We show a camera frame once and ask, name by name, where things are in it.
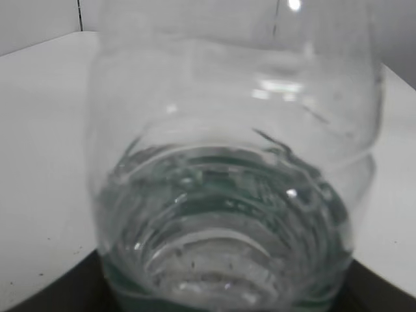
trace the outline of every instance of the clear glass jar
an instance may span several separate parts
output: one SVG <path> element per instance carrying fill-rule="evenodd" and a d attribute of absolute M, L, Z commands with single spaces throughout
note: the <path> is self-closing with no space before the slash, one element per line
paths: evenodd
<path fill-rule="evenodd" d="M 107 0 L 88 174 L 128 311 L 324 312 L 374 175 L 362 0 Z"/>

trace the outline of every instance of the dark surface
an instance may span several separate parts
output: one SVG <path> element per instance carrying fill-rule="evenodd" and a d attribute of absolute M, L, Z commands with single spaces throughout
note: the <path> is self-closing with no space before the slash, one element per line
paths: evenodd
<path fill-rule="evenodd" d="M 105 283 L 96 252 L 48 288 L 7 312 L 33 311 L 121 312 Z M 412 311 L 416 311 L 414 298 L 355 261 L 330 312 Z"/>

